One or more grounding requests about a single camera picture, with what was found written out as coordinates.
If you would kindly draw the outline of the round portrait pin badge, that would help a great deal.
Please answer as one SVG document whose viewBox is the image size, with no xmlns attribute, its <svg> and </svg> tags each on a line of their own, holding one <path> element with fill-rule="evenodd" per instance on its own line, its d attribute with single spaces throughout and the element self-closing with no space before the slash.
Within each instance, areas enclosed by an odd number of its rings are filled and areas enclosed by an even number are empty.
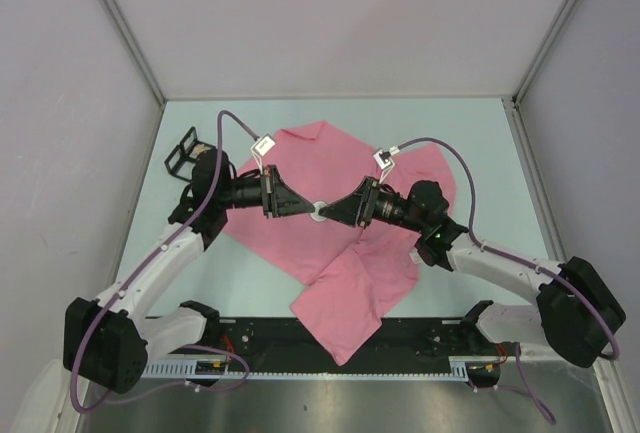
<svg viewBox="0 0 640 433">
<path fill-rule="evenodd" d="M 324 201 L 315 201 L 313 203 L 314 210 L 310 213 L 310 217 L 315 222 L 324 222 L 327 220 L 325 216 L 321 214 L 321 210 L 327 206 L 327 203 Z"/>
</svg>

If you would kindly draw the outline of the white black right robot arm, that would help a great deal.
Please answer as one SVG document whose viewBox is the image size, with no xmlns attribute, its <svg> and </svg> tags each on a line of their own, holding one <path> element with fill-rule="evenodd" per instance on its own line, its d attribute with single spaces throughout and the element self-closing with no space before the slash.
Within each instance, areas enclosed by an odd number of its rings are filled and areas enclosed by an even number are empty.
<svg viewBox="0 0 640 433">
<path fill-rule="evenodd" d="M 615 334 L 626 314 L 588 261 L 539 260 L 503 250 L 456 223 L 448 209 L 436 182 L 418 181 L 402 197 L 367 177 L 319 214 L 350 227 L 379 221 L 415 232 L 414 247 L 426 265 L 481 278 L 523 299 L 516 306 L 481 301 L 468 312 L 461 341 L 473 354 L 484 354 L 496 343 L 529 343 L 549 347 L 582 368 L 605 357 L 607 348 L 618 356 Z"/>
</svg>

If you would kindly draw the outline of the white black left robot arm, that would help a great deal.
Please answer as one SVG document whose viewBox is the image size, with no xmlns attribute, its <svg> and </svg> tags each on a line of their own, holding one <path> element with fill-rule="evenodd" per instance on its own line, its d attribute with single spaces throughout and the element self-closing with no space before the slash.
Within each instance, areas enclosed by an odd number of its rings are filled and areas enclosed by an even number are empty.
<svg viewBox="0 0 640 433">
<path fill-rule="evenodd" d="M 76 298 L 67 307 L 63 365 L 72 379 L 84 378 L 123 394 L 151 361 L 181 348 L 214 350 L 222 336 L 216 309 L 189 300 L 163 317 L 148 313 L 222 232 L 228 211 L 246 208 L 257 208 L 268 219 L 314 211 L 312 203 L 282 180 L 276 166 L 238 174 L 225 152 L 212 148 L 201 154 L 149 256 L 94 299 Z"/>
</svg>

